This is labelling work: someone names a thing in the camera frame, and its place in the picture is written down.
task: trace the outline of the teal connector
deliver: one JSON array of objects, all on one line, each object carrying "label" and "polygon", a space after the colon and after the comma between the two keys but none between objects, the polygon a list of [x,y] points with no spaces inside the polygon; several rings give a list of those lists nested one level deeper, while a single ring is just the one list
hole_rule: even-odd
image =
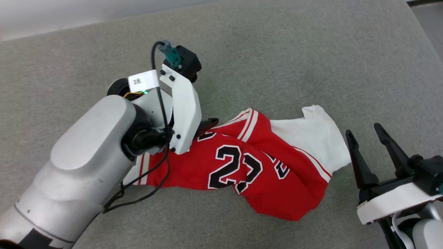
[{"label": "teal connector", "polygon": [[178,68],[182,63],[182,58],[180,57],[179,52],[175,47],[171,47],[171,43],[169,41],[164,40],[163,42],[165,45],[159,47],[160,51],[165,54],[166,60],[169,62],[171,67]]}]

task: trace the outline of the gray fabric surface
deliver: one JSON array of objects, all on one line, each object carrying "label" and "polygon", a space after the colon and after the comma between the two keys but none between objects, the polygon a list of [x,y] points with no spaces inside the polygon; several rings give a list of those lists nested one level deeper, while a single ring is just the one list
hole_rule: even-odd
[{"label": "gray fabric surface", "polygon": [[[321,105],[343,134],[354,132],[381,180],[394,168],[374,122],[409,155],[443,152],[443,65],[403,0],[227,1],[1,44],[0,212],[114,79],[150,67],[158,39],[199,56],[204,118],[252,107],[289,119]],[[231,188],[168,188],[99,215],[75,248],[387,248],[378,225],[360,224],[357,202],[350,166],[299,222],[256,214]]]},{"label": "gray fabric surface", "polygon": [[443,2],[418,5],[411,9],[443,60]]}]

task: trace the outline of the white sleeve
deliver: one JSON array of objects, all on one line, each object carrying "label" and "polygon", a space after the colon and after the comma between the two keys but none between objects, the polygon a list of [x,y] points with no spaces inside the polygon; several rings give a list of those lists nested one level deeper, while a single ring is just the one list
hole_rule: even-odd
[{"label": "white sleeve", "polygon": [[330,174],[351,162],[343,137],[319,105],[302,108],[304,118],[270,120],[271,129],[288,144],[316,158]]}]

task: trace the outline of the jersey number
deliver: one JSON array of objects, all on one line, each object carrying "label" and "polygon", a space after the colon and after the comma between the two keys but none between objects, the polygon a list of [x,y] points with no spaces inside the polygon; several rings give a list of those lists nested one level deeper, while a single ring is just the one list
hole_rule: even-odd
[{"label": "jersey number", "polygon": [[205,134],[203,134],[197,138],[197,142],[201,142],[201,141],[213,138],[215,136],[215,134],[216,134],[215,132],[206,132]]},{"label": "jersey number", "polygon": [[246,180],[237,183],[236,180],[229,179],[228,177],[240,169],[240,148],[232,145],[223,145],[218,148],[215,158],[226,160],[226,157],[230,157],[231,160],[209,174],[208,189],[218,189],[235,184],[235,190],[238,194],[241,194],[263,171],[263,166],[253,155],[244,153],[242,163],[249,168],[249,171],[246,175]]},{"label": "jersey number", "polygon": [[[269,157],[272,163],[275,163],[277,161],[275,157],[268,154],[266,155]],[[283,165],[283,162],[281,162],[280,160],[277,161],[277,164],[274,166],[274,169],[276,170],[278,179],[280,180],[284,179],[289,173],[289,168],[286,165]]]}]

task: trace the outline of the basketball jersey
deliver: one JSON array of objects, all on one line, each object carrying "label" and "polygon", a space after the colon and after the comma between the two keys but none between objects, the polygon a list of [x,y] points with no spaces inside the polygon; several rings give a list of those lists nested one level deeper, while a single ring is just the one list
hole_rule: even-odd
[{"label": "basketball jersey", "polygon": [[[258,213],[299,220],[322,200],[332,173],[349,164],[347,147],[318,105],[304,118],[269,120],[251,108],[195,139],[188,152],[169,153],[171,171],[162,187],[214,190],[232,185]],[[144,154],[124,183],[154,167],[164,152]],[[158,184],[164,162],[136,185]]]}]

